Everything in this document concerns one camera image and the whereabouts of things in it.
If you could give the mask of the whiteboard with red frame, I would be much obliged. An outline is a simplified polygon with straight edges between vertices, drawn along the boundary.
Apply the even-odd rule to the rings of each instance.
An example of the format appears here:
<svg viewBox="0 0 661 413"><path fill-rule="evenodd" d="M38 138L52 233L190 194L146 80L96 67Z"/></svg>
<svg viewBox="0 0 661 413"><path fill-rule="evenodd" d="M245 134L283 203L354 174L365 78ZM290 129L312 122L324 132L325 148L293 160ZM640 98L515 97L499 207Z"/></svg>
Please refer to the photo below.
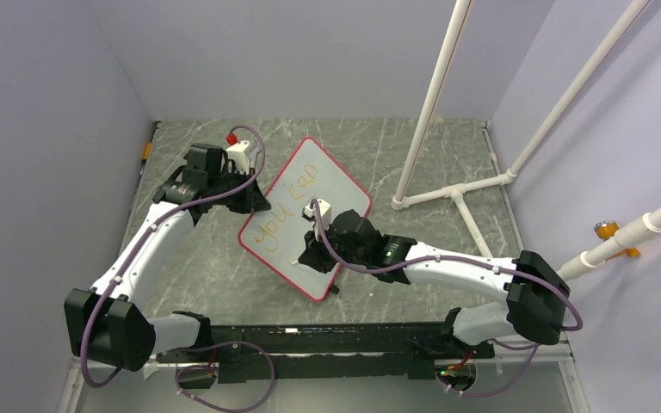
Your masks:
<svg viewBox="0 0 661 413"><path fill-rule="evenodd" d="M313 301L331 291L340 266L327 273L299 263L304 236L312 222L303 216L317 198L330 204L331 216L354 210L366 217L370 193L316 139L301 140L265 194L271 209L252 214L238 233L238 243L262 264Z"/></svg>

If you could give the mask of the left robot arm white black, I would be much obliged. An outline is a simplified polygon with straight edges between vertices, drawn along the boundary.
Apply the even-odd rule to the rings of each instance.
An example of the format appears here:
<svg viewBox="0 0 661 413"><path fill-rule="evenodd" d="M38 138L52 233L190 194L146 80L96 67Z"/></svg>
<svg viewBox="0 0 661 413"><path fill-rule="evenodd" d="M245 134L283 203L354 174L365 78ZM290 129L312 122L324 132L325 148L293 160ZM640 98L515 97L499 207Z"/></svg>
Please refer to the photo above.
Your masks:
<svg viewBox="0 0 661 413"><path fill-rule="evenodd" d="M243 140L224 149L192 144L158 187L133 239L110 268L86 290L66 297L65 319L72 353L136 372L154 354L179 348L191 361L213 349L211 322L191 311L166 317L144 313L166 260L214 206L233 213L268 211L270 203L256 182L263 148Z"/></svg>

